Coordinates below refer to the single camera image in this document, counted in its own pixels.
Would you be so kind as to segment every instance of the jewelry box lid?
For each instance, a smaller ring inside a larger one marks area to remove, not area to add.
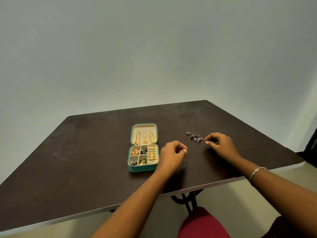
[[[131,130],[131,144],[157,144],[158,129],[154,123],[137,123],[132,126]]]

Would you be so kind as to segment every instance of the beige floor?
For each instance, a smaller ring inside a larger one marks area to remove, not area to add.
[[[317,169],[310,164],[278,174],[317,192]],[[232,238],[259,238],[279,215],[247,180],[205,189],[197,196],[197,202],[223,224]],[[88,238],[110,215],[110,212],[100,213],[10,235],[7,238]],[[186,216],[184,205],[178,205],[170,198],[159,198],[141,238],[176,237]]]

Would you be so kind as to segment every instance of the jewelry box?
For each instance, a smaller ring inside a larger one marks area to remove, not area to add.
[[[154,123],[138,123],[131,131],[132,147],[129,149],[130,172],[156,170],[159,162],[158,129]]]

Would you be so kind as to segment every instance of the dark brown table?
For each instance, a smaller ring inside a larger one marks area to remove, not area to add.
[[[153,173],[131,173],[127,166],[131,128],[148,122],[158,126],[160,148],[173,140],[188,147],[162,195],[242,179],[187,131],[224,133],[244,158],[270,170],[304,163],[206,100],[69,116],[0,185],[0,236],[117,208]]]

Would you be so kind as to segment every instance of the table edge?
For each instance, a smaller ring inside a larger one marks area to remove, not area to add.
[[[292,164],[292,165],[289,165],[289,166],[284,166],[284,167],[280,167],[280,168],[270,169],[270,171],[275,173],[275,172],[291,170],[291,169],[294,169],[294,168],[300,168],[305,163],[306,163],[306,161],[303,161],[303,162],[298,163],[298,164]],[[159,198],[164,198],[164,197],[168,197],[168,196],[175,196],[175,195],[178,195],[178,194],[188,193],[188,192],[191,192],[191,191],[195,191],[195,190],[199,190],[199,189],[205,189],[205,188],[210,188],[210,187],[218,186],[218,185],[222,185],[222,184],[228,184],[228,183],[232,183],[232,182],[239,181],[239,180],[244,180],[244,179],[245,179],[244,176],[234,177],[234,178],[230,178],[230,179],[226,179],[226,180],[222,180],[222,181],[212,182],[212,183],[208,183],[208,184],[204,184],[204,185],[194,186],[194,187],[187,188],[187,189],[181,189],[181,190],[177,190],[177,191],[173,191],[173,192],[160,194]],[[85,217],[85,216],[91,216],[91,215],[95,215],[95,214],[98,214],[98,213],[101,213],[101,212],[114,210],[114,209],[117,209],[120,205],[121,204],[107,206],[107,207],[103,207],[103,208],[99,208],[99,209],[95,209],[95,210],[91,210],[91,211],[86,211],[86,212],[82,212],[82,213],[78,213],[78,214],[74,214],[74,215],[70,215],[70,216],[64,216],[64,217],[53,219],[53,220],[43,221],[43,222],[40,222],[40,223],[28,225],[28,226],[22,226],[22,227],[10,229],[10,230],[1,231],[0,232],[0,237],[1,236],[12,235],[12,234],[20,233],[20,232],[24,232],[24,231],[28,231],[28,230],[31,230],[31,229],[34,229],[34,228],[46,227],[46,226],[50,226],[50,225],[53,225],[53,224],[61,223],[61,222],[64,222],[64,221],[82,218],[82,217]]]

